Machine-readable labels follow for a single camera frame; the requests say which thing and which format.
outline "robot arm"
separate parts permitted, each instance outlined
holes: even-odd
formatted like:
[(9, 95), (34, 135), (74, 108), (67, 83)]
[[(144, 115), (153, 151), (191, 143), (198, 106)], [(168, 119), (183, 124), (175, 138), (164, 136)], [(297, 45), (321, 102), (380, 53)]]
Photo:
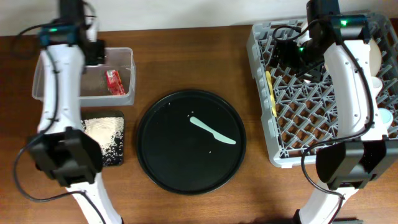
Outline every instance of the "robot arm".
[(73, 194), (88, 223), (123, 223), (106, 193), (102, 155), (97, 142), (82, 130), (80, 78), (84, 67), (104, 63), (104, 42), (96, 39), (96, 22), (87, 25), (82, 0), (60, 0), (60, 18), (42, 28), (40, 56), (44, 63), (44, 102), (38, 127), (41, 132), (55, 121), (43, 138), (29, 149), (37, 167)]
[(306, 33), (300, 33), (297, 42), (276, 40), (270, 66), (286, 65), (305, 77), (314, 65), (324, 62), (330, 73), (338, 110), (338, 138), (347, 141), (318, 151), (318, 186), (340, 193), (344, 200), (316, 189), (294, 217), (301, 224), (326, 224), (350, 196), (376, 180), (398, 158), (398, 150), (397, 141), (388, 139), (379, 116), (376, 91), (367, 91), (373, 87), (366, 18), (341, 16), (337, 0), (310, 0), (307, 19), (308, 25), (302, 27)]

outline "white wall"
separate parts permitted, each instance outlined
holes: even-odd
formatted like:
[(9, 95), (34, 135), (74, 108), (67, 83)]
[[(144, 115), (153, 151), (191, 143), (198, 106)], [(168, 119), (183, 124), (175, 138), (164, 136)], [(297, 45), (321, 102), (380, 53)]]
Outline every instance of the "white wall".
[[(100, 30), (230, 26), (306, 15), (308, 0), (89, 0)], [(398, 0), (340, 0), (341, 11), (370, 10), (398, 17)], [(0, 35), (49, 22), (56, 0), (0, 0)]]

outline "black tray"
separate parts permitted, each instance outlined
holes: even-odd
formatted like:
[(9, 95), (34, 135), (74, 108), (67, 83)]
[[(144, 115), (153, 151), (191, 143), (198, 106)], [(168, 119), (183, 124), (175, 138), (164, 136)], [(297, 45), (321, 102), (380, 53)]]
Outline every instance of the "black tray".
[(124, 129), (126, 127), (126, 122), (124, 121), (124, 114), (122, 111), (94, 111), (94, 112), (83, 112), (81, 114), (81, 120), (83, 121), (87, 119), (94, 119), (94, 118), (123, 118), (123, 131), (122, 131), (122, 138), (118, 139), (115, 138), (116, 146), (112, 147), (111, 150), (115, 151), (115, 155), (111, 156), (104, 156), (102, 157), (103, 166), (120, 166), (123, 163), (124, 159)]
[[(216, 140), (192, 124), (191, 116), (236, 141)], [(246, 133), (235, 109), (201, 90), (172, 93), (144, 115), (137, 132), (137, 157), (145, 173), (165, 190), (183, 195), (210, 192), (238, 171), (246, 151)]]

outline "wooden surface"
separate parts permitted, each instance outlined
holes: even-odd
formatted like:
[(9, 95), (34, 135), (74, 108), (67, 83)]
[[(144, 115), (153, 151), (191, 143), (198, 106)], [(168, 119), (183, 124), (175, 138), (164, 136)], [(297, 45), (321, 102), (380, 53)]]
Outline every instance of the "wooden surface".
[[(137, 67), (135, 104), (112, 108), (126, 118), (125, 163), (103, 171), (109, 197), (125, 223), (251, 223), (291, 217), (307, 202), (313, 187), (301, 169), (276, 168), (268, 159), (259, 96), (246, 52), (250, 30), (251, 26), (236, 26), (100, 34), (110, 47), (132, 48)], [(35, 133), (42, 104), (31, 97), (37, 58), (11, 58), (9, 40), (0, 38), (0, 223), (86, 223), (73, 198), (33, 203), (14, 186), (12, 162), (26, 137)], [(156, 186), (138, 163), (134, 139), (151, 104), (186, 88), (212, 91), (230, 102), (243, 119), (248, 139), (246, 156), (233, 179), (214, 192), (194, 197)], [(308, 170), (316, 178), (315, 167)], [(339, 217), (397, 223), (397, 172), (395, 163), (354, 195)], [(37, 171), (28, 155), (22, 156), (19, 176), (36, 197), (65, 191)]]

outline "red item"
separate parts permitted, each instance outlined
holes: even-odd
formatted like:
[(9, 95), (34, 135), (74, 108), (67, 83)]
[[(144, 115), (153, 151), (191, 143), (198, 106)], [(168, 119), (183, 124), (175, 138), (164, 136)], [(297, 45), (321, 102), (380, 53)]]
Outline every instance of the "red item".
[(112, 95), (125, 95), (122, 81), (117, 70), (108, 70), (105, 72), (106, 84)]

